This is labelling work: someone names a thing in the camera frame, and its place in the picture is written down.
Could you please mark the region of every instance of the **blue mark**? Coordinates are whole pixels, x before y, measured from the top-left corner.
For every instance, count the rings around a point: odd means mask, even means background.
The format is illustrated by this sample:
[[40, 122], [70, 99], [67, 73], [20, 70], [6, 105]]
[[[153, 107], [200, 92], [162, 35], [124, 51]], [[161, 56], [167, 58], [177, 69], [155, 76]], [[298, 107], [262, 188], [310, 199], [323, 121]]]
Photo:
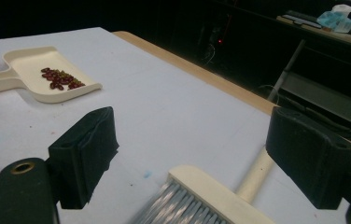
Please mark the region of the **blue mark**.
[[146, 173], [144, 174], [144, 178], [147, 179], [152, 175], [152, 171], [146, 171]]

